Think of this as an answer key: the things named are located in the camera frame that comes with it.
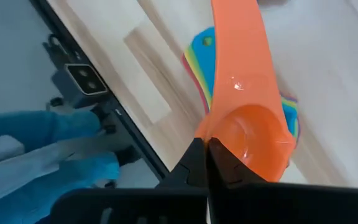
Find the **orange measuring cup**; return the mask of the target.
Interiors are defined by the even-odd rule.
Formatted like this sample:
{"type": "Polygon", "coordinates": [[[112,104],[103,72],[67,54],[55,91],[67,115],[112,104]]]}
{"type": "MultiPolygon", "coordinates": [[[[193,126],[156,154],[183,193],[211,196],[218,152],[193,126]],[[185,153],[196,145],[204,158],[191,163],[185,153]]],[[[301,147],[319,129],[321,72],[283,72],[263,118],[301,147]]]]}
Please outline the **orange measuring cup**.
{"type": "Polygon", "coordinates": [[[211,109],[195,136],[218,139],[264,180],[278,182],[296,141],[288,130],[257,0],[211,0],[216,64],[211,109]]]}

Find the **teal measuring cup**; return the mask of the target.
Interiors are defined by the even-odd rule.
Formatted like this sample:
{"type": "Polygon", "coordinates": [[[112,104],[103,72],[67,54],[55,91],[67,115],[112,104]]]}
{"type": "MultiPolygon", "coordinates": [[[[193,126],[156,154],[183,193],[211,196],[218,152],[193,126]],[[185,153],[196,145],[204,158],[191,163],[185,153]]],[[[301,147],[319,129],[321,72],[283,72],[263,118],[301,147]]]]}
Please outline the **teal measuring cup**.
{"type": "MultiPolygon", "coordinates": [[[[216,63],[215,29],[209,27],[194,37],[191,44],[183,53],[199,81],[211,109],[216,63]]],[[[282,108],[287,121],[289,132],[295,139],[300,135],[298,116],[298,101],[294,97],[281,95],[282,108]]]]}

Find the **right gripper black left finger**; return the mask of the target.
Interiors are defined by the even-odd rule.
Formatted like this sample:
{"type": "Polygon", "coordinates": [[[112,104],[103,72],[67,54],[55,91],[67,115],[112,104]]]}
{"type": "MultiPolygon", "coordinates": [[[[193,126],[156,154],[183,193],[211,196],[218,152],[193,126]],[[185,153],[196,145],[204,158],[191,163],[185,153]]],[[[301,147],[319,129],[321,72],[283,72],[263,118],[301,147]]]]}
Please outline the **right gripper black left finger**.
{"type": "Polygon", "coordinates": [[[207,187],[206,151],[201,138],[194,138],[174,169],[157,188],[207,187]]]}

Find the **blue and grey fabric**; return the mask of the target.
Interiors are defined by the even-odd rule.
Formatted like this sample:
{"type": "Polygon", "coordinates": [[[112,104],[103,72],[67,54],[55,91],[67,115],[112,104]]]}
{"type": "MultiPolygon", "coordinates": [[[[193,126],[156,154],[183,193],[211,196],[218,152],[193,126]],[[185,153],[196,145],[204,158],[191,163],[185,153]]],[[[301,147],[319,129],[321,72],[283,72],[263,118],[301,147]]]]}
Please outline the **blue and grey fabric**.
{"type": "Polygon", "coordinates": [[[115,153],[90,142],[103,117],[94,111],[0,114],[0,224],[36,224],[63,194],[119,177],[115,153]]]}

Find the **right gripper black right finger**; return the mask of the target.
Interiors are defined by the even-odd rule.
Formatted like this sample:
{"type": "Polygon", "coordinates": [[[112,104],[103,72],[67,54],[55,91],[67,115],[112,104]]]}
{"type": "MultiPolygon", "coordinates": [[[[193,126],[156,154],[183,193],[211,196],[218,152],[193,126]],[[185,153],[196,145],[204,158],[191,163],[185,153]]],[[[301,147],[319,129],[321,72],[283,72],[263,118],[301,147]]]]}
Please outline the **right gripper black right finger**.
{"type": "Polygon", "coordinates": [[[211,184],[225,189],[238,189],[247,184],[266,182],[217,138],[211,138],[208,143],[208,171],[211,184]]]}

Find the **black table edge frame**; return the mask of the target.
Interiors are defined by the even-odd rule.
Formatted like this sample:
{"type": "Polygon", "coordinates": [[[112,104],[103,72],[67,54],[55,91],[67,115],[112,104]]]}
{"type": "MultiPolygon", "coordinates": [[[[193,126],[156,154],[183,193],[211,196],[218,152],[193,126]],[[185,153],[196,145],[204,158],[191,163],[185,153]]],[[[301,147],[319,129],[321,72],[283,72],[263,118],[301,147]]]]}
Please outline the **black table edge frame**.
{"type": "Polygon", "coordinates": [[[67,63],[92,67],[108,88],[109,102],[159,180],[169,173],[147,134],[170,112],[151,79],[124,45],[137,22],[123,1],[98,6],[97,0],[30,0],[59,40],[67,63]]]}

